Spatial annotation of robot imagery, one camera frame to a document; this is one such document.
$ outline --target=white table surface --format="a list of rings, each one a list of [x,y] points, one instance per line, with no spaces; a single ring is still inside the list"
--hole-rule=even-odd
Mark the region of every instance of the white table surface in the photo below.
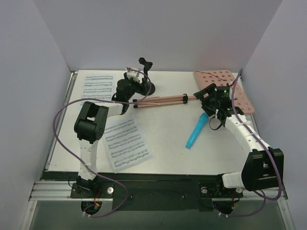
[[[87,73],[91,74],[113,75],[115,82],[123,78],[124,72],[87,70]],[[85,70],[80,70],[70,101],[81,98],[85,76]],[[193,95],[199,91],[192,72],[149,71],[149,77],[156,86],[152,97],[184,93]],[[133,96],[133,99],[140,98],[142,96],[139,94]],[[80,108],[79,104],[73,104],[67,109],[59,134],[64,144],[77,155],[80,155],[80,146],[73,126]],[[213,131],[207,123],[192,148],[185,148],[202,113],[200,101],[195,100],[187,104],[146,109],[134,109],[131,105],[125,115],[109,117],[107,122],[120,122],[127,119],[126,115],[133,115],[154,155],[153,159],[121,173],[216,175],[241,171],[247,153],[243,152],[235,137],[226,128]],[[48,170],[78,172],[79,167],[79,161],[57,143]],[[100,173],[113,172],[102,140],[98,144],[97,168]]]

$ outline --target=sheet music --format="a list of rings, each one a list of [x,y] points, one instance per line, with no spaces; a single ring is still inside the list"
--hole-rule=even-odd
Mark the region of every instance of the sheet music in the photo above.
[[[107,124],[103,140],[116,173],[154,157],[132,116]]]
[[[86,76],[83,84],[82,98],[111,100],[114,94],[114,77],[111,75]]]

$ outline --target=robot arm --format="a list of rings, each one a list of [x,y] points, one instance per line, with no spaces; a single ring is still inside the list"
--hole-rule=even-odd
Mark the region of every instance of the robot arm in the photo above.
[[[148,75],[148,70],[153,65],[152,62],[147,62],[144,58],[139,59],[139,63],[144,65],[144,73]],[[124,79],[117,82],[116,93],[112,97],[114,102],[121,103],[106,103],[105,106],[98,106],[92,102],[85,102],[81,108],[78,118],[74,125],[74,131],[80,143],[81,159],[86,165],[95,173],[97,173],[96,159],[97,159],[97,146],[98,141],[102,137],[105,127],[106,119],[114,115],[123,115],[129,107],[129,100],[135,93],[146,95],[148,90],[151,89],[148,95],[155,91],[152,83],[149,83],[146,78],[139,80],[140,71],[136,68],[128,69],[124,73]],[[94,191],[95,190],[96,176],[89,172],[86,167],[81,163],[80,171],[78,173],[77,185],[81,188]]]
[[[249,191],[277,187],[277,176],[267,153],[243,124],[246,124],[268,148],[281,178],[283,178],[283,152],[280,149],[271,148],[260,138],[254,129],[248,125],[247,119],[239,107],[235,107],[235,109],[243,123],[237,119],[232,109],[229,94],[229,86],[216,86],[214,83],[194,94],[196,98],[200,99],[202,109],[209,116],[216,115],[221,124],[235,136],[248,156],[241,172],[222,175],[223,186],[225,188],[243,188]]]
[[[75,123],[74,130],[77,133],[81,149],[81,159],[86,165],[97,173],[97,145],[102,137],[107,117],[121,115],[123,110],[122,104],[109,104],[106,106],[98,106],[91,102],[85,102],[79,113]],[[93,181],[96,177],[89,172],[85,166],[80,163],[80,171],[78,176],[84,180]]]

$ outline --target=metal frame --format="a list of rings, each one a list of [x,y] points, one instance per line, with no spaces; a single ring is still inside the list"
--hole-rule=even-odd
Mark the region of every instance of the metal frame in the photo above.
[[[66,93],[65,93],[65,98],[64,98],[63,105],[65,105],[65,104],[67,104],[67,103],[69,102],[69,99],[70,99],[70,97],[71,97],[72,89],[73,89],[73,87],[74,87],[74,84],[75,84],[77,75],[78,75],[78,72],[77,72],[77,71],[71,72],[71,78],[70,78],[70,80],[69,80],[69,83],[68,83],[68,86],[67,86],[67,89],[66,89]],[[60,132],[60,130],[61,130],[61,127],[62,127],[62,124],[63,124],[63,120],[64,120],[64,116],[65,116],[66,110],[67,110],[67,109],[64,109],[64,110],[62,111],[62,113],[60,114],[59,118],[58,118],[57,134],[59,134],[59,132]],[[51,146],[50,146],[50,150],[49,150],[49,154],[48,154],[48,158],[47,158],[45,170],[48,170],[48,169],[49,169],[50,162],[51,162],[51,159],[52,159],[52,155],[53,155],[53,151],[54,151],[54,148],[55,148],[55,146],[56,146],[56,143],[57,143],[56,139],[53,138],[52,143],[51,143]]]
[[[77,78],[78,72],[72,72],[71,78],[69,81],[69,85],[66,90],[66,95],[64,99],[64,104],[66,104],[71,96],[72,89],[75,83],[75,80]],[[58,121],[58,127],[57,132],[60,131],[61,125],[63,122],[63,118],[65,116],[66,110],[64,110]],[[257,133],[257,125],[255,122],[255,118],[253,114],[251,116],[251,121],[253,123],[254,129]],[[24,216],[24,221],[22,224],[21,229],[29,229],[34,210],[36,207],[37,201],[91,201],[93,199],[87,198],[87,199],[72,199],[70,198],[71,194],[71,187],[68,185],[68,180],[70,178],[75,178],[77,176],[77,172],[49,172],[48,168],[50,165],[50,161],[53,155],[53,150],[55,148],[56,140],[55,138],[52,141],[48,160],[46,163],[45,170],[42,174],[42,180],[46,181],[37,181],[34,183],[33,190],[31,192],[31,196],[29,199],[29,204],[27,207],[27,212]],[[102,173],[102,175],[110,177],[115,180],[121,180],[121,181],[182,181],[182,180],[188,180],[188,181],[214,181],[216,180],[216,176],[209,176],[209,175],[162,175],[162,174],[125,174],[125,173]],[[277,189],[267,189],[265,190],[265,193],[267,196],[275,196],[277,194]],[[219,201],[223,200],[224,198],[214,198],[212,200]],[[261,200],[262,198],[254,194],[253,192],[244,191],[244,197],[242,198],[244,200]],[[292,222],[291,214],[288,209],[287,205],[287,194],[285,192],[285,189],[283,188],[283,195],[278,200],[278,205],[280,207],[280,212],[284,220],[284,224],[287,230],[294,229],[294,225]],[[97,199],[97,201],[106,201],[106,202],[113,202],[113,199]]]

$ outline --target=cable tie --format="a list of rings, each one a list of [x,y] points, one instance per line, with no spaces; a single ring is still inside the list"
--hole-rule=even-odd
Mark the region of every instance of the cable tie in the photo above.
[[[250,137],[250,136],[253,136],[253,135],[257,136],[257,135],[258,135],[258,133],[256,133],[256,132],[249,133],[249,134],[248,134],[248,135],[246,135],[245,137],[247,138],[247,137]]]
[[[250,121],[241,122],[241,123],[237,124],[236,126],[237,126],[237,127],[240,127],[240,126],[242,126],[242,125],[247,125],[247,126],[249,126],[249,125],[250,125]]]

